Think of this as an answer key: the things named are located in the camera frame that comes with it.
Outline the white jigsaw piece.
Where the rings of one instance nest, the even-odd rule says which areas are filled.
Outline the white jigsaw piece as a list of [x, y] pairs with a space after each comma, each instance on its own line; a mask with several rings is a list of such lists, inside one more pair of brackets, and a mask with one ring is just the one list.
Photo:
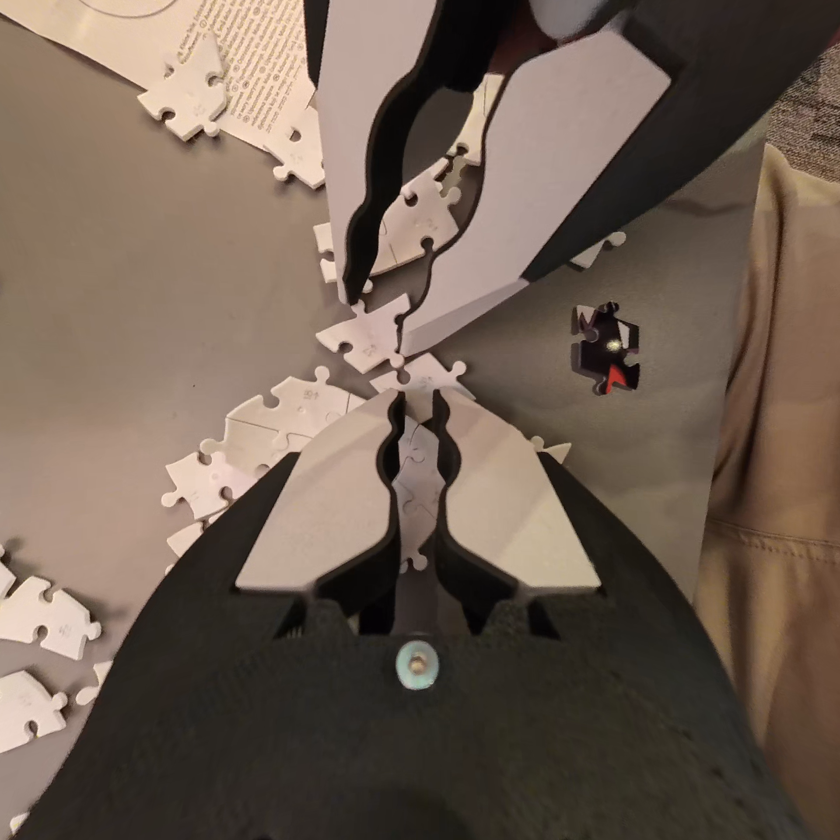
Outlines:
[[350, 349], [343, 353], [343, 359], [360, 373], [369, 373], [386, 361], [399, 369], [404, 365], [404, 357], [398, 352], [396, 319], [410, 308], [406, 293], [372, 311], [366, 310], [363, 301], [357, 302], [351, 306], [351, 319], [317, 332], [316, 340], [334, 353], [348, 345]]

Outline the white instruction leaflet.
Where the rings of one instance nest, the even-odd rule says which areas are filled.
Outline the white instruction leaflet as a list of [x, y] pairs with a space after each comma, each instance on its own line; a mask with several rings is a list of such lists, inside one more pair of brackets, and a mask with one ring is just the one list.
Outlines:
[[302, 1], [2, 1], [1, 11], [141, 89], [163, 80], [166, 58], [185, 63], [214, 35], [227, 87], [220, 128], [257, 148], [290, 136], [314, 93]]

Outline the beige garment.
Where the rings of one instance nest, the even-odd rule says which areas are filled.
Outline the beige garment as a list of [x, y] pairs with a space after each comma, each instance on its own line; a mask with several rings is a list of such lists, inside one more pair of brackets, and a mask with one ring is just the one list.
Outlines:
[[764, 148], [695, 607], [816, 838], [839, 837], [839, 191]]

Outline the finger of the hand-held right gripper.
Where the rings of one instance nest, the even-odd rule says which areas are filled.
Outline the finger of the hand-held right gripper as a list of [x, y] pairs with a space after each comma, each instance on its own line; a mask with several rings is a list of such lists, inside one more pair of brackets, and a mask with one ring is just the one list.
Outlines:
[[439, 90], [473, 91], [502, 29], [502, 2], [333, 1], [315, 85], [339, 299], [361, 298], [408, 135]]
[[526, 268], [669, 84], [618, 29], [512, 72], [486, 124], [472, 214], [433, 258], [423, 299], [402, 322], [402, 354], [433, 348], [528, 285]]

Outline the black red jigsaw piece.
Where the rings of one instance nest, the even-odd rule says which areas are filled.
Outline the black red jigsaw piece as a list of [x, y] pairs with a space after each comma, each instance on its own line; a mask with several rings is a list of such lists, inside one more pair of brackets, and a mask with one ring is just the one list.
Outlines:
[[609, 301], [599, 307], [575, 306], [575, 370], [592, 379], [593, 393], [609, 395], [613, 388], [634, 392], [641, 367], [633, 361], [639, 352], [639, 327], [620, 317], [620, 306]]

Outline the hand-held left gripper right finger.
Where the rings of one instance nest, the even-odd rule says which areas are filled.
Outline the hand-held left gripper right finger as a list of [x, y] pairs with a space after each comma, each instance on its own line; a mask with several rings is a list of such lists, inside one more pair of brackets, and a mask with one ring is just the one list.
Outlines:
[[453, 388], [433, 396], [438, 498], [434, 562], [478, 635], [501, 602], [591, 595], [601, 579], [532, 442]]

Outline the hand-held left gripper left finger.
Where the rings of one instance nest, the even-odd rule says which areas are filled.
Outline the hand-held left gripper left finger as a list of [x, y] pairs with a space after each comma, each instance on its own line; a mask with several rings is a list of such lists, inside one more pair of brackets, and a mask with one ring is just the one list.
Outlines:
[[238, 574], [243, 592], [331, 600], [359, 633], [389, 634], [402, 564], [393, 481], [406, 398], [393, 389], [333, 422], [299, 454]]

